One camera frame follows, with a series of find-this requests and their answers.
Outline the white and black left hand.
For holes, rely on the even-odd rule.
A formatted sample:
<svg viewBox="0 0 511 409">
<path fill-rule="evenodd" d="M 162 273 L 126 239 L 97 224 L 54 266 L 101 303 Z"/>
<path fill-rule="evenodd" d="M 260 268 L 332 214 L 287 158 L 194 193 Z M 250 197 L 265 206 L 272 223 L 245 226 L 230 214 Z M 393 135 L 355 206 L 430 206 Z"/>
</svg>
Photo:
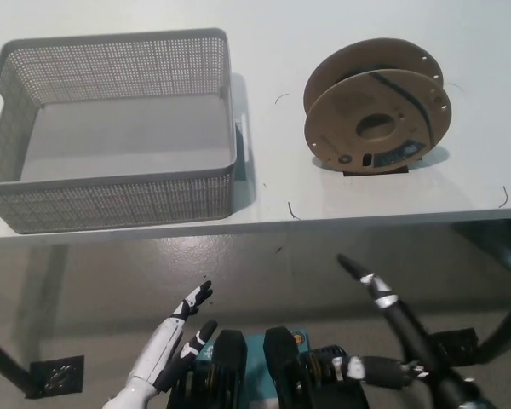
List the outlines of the white and black left hand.
<svg viewBox="0 0 511 409">
<path fill-rule="evenodd" d="M 169 390 L 187 372 L 214 334 L 217 322 L 207 321 L 181 346 L 184 325 L 212 293 L 211 282 L 207 280 L 184 297 L 174 312 L 158 326 L 128 375 L 129 388 L 145 387 L 155 395 Z"/>
</svg>

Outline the black and white right hand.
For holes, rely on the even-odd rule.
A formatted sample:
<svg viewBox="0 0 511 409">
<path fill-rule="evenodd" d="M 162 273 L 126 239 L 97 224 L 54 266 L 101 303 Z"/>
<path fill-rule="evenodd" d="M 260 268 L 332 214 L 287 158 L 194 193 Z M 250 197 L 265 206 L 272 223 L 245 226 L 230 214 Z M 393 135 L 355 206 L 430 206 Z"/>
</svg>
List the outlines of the black and white right hand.
<svg viewBox="0 0 511 409">
<path fill-rule="evenodd" d="M 399 339 L 405 356 L 422 367 L 436 408 L 488 408 L 479 387 L 466 381 L 446 361 L 420 320 L 399 295 L 376 273 L 352 258 L 339 253 L 341 267 L 370 294 L 394 335 Z"/>
</svg>

